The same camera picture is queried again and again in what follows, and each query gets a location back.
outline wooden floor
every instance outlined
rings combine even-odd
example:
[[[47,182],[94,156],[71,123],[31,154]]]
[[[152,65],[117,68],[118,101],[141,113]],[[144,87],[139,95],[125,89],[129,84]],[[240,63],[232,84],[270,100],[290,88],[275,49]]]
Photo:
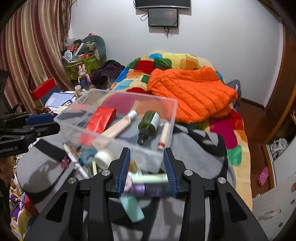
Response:
[[[248,139],[251,155],[251,189],[252,197],[255,197],[270,189],[269,178],[265,185],[260,187],[258,176],[262,169],[267,166],[261,145],[270,134],[272,123],[266,121],[265,113],[259,107],[240,102],[237,111],[244,121],[244,130]]]

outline ribbed blue pad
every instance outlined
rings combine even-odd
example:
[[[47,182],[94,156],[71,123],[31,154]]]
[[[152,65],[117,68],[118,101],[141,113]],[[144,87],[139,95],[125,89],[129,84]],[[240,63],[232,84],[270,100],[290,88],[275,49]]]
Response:
[[[124,157],[121,171],[118,176],[118,188],[117,188],[118,196],[121,196],[121,194],[124,192],[124,187],[126,185],[126,178],[128,175],[130,162],[131,162],[131,150],[128,148],[126,152],[126,156]]]
[[[168,183],[170,186],[170,192],[176,198],[178,195],[177,179],[176,179],[176,176],[174,173],[172,163],[170,162],[170,157],[169,157],[166,149],[163,151],[163,162],[165,164],[165,171],[168,176]]]

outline orange quilted fabric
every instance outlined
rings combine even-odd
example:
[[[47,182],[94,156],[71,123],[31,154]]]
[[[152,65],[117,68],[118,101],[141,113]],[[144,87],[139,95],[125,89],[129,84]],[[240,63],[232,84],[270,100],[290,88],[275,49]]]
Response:
[[[230,113],[236,90],[224,85],[216,72],[204,66],[198,70],[155,69],[148,82],[153,95],[178,100],[177,122],[201,122]]]

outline person's hand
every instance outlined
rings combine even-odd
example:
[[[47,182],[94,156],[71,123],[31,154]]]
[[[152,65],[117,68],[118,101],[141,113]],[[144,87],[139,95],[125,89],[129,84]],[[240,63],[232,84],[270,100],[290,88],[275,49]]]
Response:
[[[12,160],[11,156],[0,159],[0,178],[6,183],[9,183],[13,177]]]

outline patterned bedspread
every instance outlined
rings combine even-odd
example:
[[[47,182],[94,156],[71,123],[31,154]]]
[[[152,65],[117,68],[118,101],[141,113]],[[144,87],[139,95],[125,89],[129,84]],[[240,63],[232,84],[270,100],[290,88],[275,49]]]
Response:
[[[128,64],[115,80],[111,90],[151,94],[147,91],[147,83],[154,69],[193,70],[200,69],[205,65],[215,70],[208,60],[190,54],[154,53],[146,55]],[[217,71],[216,73],[221,81],[225,82],[222,75]],[[233,165],[236,175],[236,191],[252,210],[250,152],[242,118],[235,110],[232,110],[227,116],[209,118],[201,123],[193,124],[192,128],[215,132],[223,136],[228,159]]]

